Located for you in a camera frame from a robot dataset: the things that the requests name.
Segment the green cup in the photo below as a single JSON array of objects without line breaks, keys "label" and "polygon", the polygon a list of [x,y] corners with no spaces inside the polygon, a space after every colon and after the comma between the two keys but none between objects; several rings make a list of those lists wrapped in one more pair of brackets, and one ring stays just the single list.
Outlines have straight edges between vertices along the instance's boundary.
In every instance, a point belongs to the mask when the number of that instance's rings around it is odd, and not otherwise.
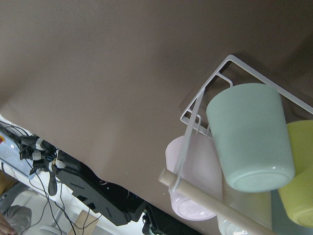
[{"label": "green cup", "polygon": [[265,84],[228,88],[206,114],[224,177],[243,192],[281,188],[295,175],[280,94]]}]

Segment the pink cup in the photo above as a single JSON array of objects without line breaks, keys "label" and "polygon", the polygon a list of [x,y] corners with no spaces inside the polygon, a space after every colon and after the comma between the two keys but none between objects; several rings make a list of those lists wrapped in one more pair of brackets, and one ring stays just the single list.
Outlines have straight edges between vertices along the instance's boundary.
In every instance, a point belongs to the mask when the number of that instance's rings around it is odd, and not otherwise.
[{"label": "pink cup", "polygon": [[[181,177],[206,193],[222,200],[222,170],[211,137],[201,134],[191,136]],[[177,191],[170,193],[170,199],[173,211],[183,219],[204,221],[216,216],[210,210]]]}]

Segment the cream white cup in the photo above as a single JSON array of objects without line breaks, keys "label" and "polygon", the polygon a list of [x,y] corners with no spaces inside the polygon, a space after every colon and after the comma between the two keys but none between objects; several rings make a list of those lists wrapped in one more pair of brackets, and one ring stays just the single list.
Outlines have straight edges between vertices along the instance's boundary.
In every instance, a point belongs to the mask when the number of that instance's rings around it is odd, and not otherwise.
[{"label": "cream white cup", "polygon": [[[223,182],[223,202],[250,219],[272,230],[271,193],[247,193],[231,188]],[[218,216],[218,227],[223,235],[250,235],[251,232]]]}]

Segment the yellow cup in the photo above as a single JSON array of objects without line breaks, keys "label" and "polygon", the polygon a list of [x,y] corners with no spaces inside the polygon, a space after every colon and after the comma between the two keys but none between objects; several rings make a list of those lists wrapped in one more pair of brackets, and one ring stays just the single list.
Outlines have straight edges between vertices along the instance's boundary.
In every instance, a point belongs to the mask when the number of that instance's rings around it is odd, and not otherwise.
[{"label": "yellow cup", "polygon": [[280,188],[279,195],[291,221],[313,226],[313,121],[288,124],[295,176]]}]

